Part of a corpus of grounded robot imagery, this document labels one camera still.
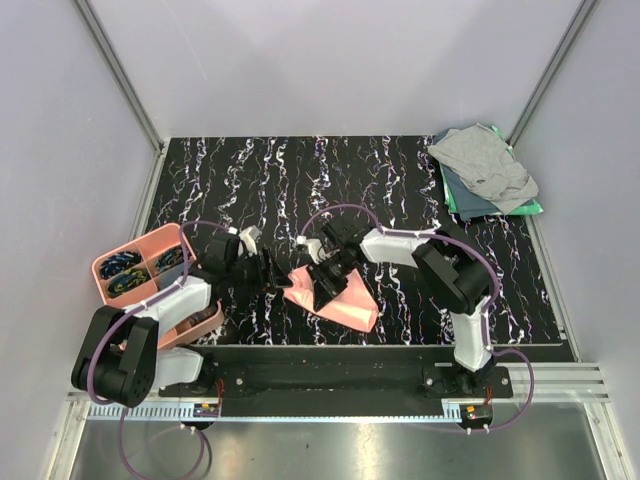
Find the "pink satin napkin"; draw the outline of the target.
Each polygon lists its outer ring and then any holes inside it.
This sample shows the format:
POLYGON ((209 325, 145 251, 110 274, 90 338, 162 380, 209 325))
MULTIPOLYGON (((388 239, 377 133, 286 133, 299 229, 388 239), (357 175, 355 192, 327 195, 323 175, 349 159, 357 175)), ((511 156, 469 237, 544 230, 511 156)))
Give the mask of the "pink satin napkin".
POLYGON ((379 309, 357 270, 347 275, 346 289, 320 310, 313 307, 312 281, 306 268, 296 268, 288 277, 292 286, 284 289, 284 298, 289 302, 315 316, 358 332, 369 333, 373 329, 379 309))

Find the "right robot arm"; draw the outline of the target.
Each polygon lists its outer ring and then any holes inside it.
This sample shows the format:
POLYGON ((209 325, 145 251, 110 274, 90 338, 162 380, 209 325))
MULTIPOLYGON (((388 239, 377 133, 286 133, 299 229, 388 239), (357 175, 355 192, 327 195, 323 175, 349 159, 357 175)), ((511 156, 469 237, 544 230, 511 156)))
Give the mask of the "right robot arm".
POLYGON ((436 305, 449 312, 454 361, 442 391, 476 396, 495 365, 488 310, 499 292, 497 274, 470 237, 455 224, 436 230, 359 227, 342 218, 327 222, 325 241, 301 238, 311 255, 306 266, 313 307, 329 305, 347 289, 347 276, 365 264, 397 264, 421 273, 436 305))

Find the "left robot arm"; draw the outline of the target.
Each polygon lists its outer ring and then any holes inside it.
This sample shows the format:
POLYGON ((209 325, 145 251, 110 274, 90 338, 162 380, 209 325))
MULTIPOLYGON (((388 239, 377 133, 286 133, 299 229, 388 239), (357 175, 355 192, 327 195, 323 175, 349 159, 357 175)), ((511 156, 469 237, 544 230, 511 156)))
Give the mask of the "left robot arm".
POLYGON ((152 390, 181 383, 196 396, 215 386, 216 372, 191 348, 159 350, 158 341, 188 317, 214 308, 230 288, 249 295, 291 287, 268 248, 224 234, 170 286, 124 308, 94 312, 71 373, 74 388, 99 405, 133 408, 152 390))

